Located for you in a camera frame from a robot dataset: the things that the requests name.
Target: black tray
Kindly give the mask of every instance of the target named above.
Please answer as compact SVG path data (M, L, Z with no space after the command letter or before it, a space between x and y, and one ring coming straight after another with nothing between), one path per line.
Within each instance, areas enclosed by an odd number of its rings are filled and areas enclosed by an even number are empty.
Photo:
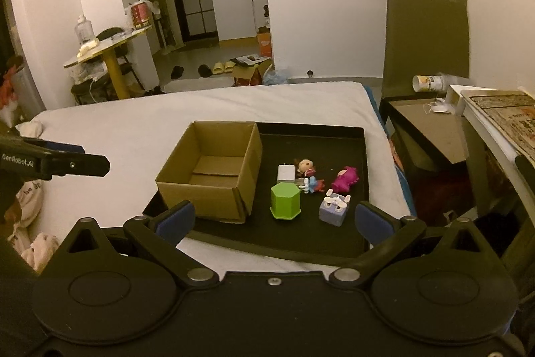
M357 203L369 200L366 142L363 128L308 124L258 123L263 145L252 215L245 224L197 219L189 238L264 256L324 265L344 265L362 254L367 243L355 228ZM271 187L280 164L309 159L316 178L330 188L345 166L356 167L360 181L351 187L351 203L341 227L320 221L321 192L301 194L301 213L292 221L273 218ZM155 216L166 210L159 192L145 209Z

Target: white cable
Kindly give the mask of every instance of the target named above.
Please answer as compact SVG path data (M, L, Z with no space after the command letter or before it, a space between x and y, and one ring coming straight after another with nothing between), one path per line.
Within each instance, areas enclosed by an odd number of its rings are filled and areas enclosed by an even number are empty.
M93 102L98 103L98 102L95 100L95 98L93 97L93 95L91 94L91 87L93 86L93 83L94 83L94 82L95 82L95 81L92 80L91 83L89 84L89 95L90 95L91 98L93 99Z

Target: mattress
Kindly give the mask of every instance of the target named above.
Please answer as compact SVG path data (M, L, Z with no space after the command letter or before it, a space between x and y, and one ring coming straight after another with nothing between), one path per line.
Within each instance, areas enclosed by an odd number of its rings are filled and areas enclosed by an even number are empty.
M387 137L364 87L355 82L224 88L111 101L46 111L41 138L80 144L106 155L104 178L68 175L45 183L43 209L30 229L63 239L82 217L101 227L140 215L157 190L156 176L195 120L346 125L364 128L370 201L396 218L409 215ZM220 275L225 271L332 271L184 239L178 247Z

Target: blue cube with cartoon face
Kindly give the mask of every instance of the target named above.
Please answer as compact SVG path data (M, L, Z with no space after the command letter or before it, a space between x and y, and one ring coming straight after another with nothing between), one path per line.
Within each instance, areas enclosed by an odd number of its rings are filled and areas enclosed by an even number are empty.
M350 200L351 195L343 196L335 194L332 189L329 189L319 207L319 219L333 226L340 227L344 218L346 218Z

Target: white cabinet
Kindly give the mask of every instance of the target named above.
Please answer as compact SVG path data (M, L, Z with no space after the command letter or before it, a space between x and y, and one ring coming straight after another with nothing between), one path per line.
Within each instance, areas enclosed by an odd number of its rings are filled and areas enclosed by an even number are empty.
M252 0L213 0L219 40L256 36Z
M252 4L255 11L256 31L258 31L259 27L266 26L264 6L268 4L268 0L252 0Z

